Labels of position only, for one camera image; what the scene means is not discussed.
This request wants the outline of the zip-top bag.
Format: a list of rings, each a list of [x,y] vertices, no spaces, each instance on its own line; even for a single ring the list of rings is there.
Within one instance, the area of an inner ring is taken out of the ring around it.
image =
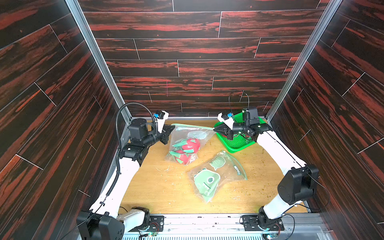
[[[213,128],[172,124],[175,129],[170,135],[169,152],[165,160],[189,165],[198,159],[198,152],[215,134]]]
[[[241,163],[226,151],[187,172],[195,194],[205,203],[210,202],[223,185],[232,181],[246,181]]]

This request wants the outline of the dragon fruit bag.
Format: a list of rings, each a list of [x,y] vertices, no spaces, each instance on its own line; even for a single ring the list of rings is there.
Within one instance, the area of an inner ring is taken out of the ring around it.
[[[184,166],[188,165],[193,157],[193,154],[185,153],[183,150],[171,151],[170,154],[178,163],[183,164]]]
[[[185,153],[195,154],[200,150],[201,143],[197,138],[188,138],[182,142],[181,149]]]

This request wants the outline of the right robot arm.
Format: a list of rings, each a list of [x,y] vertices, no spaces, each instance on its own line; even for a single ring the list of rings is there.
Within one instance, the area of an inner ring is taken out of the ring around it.
[[[278,185],[278,194],[259,209],[257,216],[259,228],[269,230],[289,209],[314,195],[319,170],[289,150],[269,124],[261,123],[257,108],[244,109],[242,115],[242,122],[237,123],[232,113],[219,113],[220,124],[214,127],[214,132],[230,141],[236,134],[250,137],[267,151],[282,170],[284,177]]]

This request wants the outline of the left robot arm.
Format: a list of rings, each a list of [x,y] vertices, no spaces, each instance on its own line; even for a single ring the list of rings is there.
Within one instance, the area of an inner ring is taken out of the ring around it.
[[[174,130],[166,125],[168,115],[155,114],[152,130],[147,128],[143,118],[134,119],[128,127],[129,142],[117,153],[117,165],[106,188],[88,211],[81,211],[77,217],[77,228],[83,240],[121,240],[125,233],[135,230],[144,232],[151,227],[150,211],[134,207],[125,214],[119,209],[127,188],[141,167],[149,148],[157,142],[168,143]]]

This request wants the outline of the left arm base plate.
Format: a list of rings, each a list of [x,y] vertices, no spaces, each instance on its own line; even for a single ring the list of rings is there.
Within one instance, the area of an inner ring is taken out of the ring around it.
[[[130,232],[153,232],[158,233],[164,230],[165,216],[150,215],[148,224],[144,224],[143,227],[135,227]]]

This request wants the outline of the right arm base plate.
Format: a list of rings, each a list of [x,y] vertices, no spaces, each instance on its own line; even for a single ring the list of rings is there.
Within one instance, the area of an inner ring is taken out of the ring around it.
[[[281,232],[285,230],[282,219],[268,219],[264,214],[259,215],[242,215],[239,223],[244,227],[246,232]]]

